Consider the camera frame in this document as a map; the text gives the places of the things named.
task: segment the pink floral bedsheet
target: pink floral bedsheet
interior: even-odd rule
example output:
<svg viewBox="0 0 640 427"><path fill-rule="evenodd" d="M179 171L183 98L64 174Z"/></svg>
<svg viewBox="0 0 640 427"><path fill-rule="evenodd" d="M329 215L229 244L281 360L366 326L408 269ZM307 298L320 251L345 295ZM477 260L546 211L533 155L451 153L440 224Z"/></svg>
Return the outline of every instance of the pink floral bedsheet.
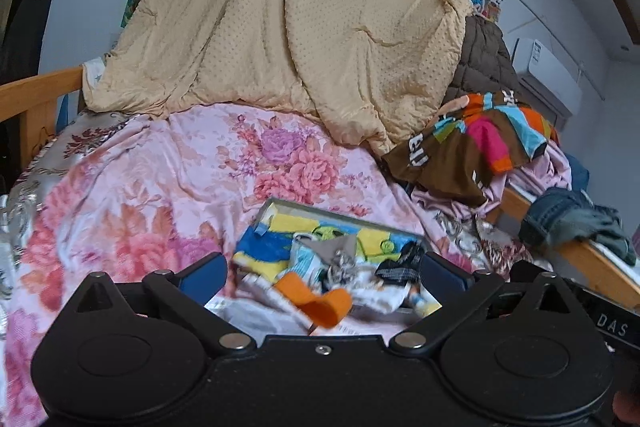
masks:
<svg viewBox="0 0 640 427"><path fill-rule="evenodd" d="M6 425L44 419L31 357L87 273L127 282L210 251L228 258L270 196L424 232L366 150L335 146L300 116L218 104L134 118L71 168L36 216L9 316Z"/></svg>

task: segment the orange object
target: orange object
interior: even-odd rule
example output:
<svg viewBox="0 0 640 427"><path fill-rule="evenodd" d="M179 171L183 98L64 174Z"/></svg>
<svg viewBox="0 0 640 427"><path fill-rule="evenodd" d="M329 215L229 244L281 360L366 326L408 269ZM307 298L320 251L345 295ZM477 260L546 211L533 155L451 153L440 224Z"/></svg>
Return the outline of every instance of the orange object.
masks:
<svg viewBox="0 0 640 427"><path fill-rule="evenodd" d="M284 275L273 287L321 328L337 326L353 304L348 291L343 288L316 295L294 272Z"/></svg>

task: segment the black fabric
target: black fabric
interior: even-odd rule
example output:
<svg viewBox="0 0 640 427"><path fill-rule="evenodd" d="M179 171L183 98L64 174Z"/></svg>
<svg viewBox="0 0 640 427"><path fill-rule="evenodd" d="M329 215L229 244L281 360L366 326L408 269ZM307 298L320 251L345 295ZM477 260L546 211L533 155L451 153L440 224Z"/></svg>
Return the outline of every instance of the black fabric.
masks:
<svg viewBox="0 0 640 427"><path fill-rule="evenodd" d="M479 15L466 18L462 54L442 103L473 92L512 90L527 102L513 66L502 31Z"/></svg>
<svg viewBox="0 0 640 427"><path fill-rule="evenodd" d="M376 269L376 276L388 284L404 286L408 282L420 280L420 260L424 254L422 248L414 241L407 243L400 251L398 261L387 259Z"/></svg>

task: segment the wooden bed rail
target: wooden bed rail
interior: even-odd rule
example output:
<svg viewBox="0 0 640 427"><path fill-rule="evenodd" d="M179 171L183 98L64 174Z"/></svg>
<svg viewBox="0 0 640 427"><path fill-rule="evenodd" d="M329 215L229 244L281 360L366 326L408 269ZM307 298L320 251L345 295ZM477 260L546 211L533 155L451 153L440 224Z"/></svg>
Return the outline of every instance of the wooden bed rail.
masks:
<svg viewBox="0 0 640 427"><path fill-rule="evenodd" d="M0 121L20 115L20 164L26 169L56 132L56 100L82 89L82 66L0 86Z"/></svg>
<svg viewBox="0 0 640 427"><path fill-rule="evenodd" d="M522 221L529 210L529 201L512 188L506 187L502 203L490 212L488 220L495 222L500 213ZM569 241L556 249L560 256L587 280L587 286L630 310L640 312L640 286L586 241Z"/></svg>

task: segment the brown puffer jacket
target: brown puffer jacket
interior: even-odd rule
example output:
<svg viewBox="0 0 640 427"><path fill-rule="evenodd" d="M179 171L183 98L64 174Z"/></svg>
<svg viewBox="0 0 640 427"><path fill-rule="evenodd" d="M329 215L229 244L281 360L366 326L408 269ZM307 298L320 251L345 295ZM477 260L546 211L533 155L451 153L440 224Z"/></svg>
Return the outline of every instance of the brown puffer jacket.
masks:
<svg viewBox="0 0 640 427"><path fill-rule="evenodd" d="M460 63L442 103L472 92L502 89L511 89L517 98L522 98L520 81L511 66L502 31L495 23L471 15L466 18Z"/></svg>

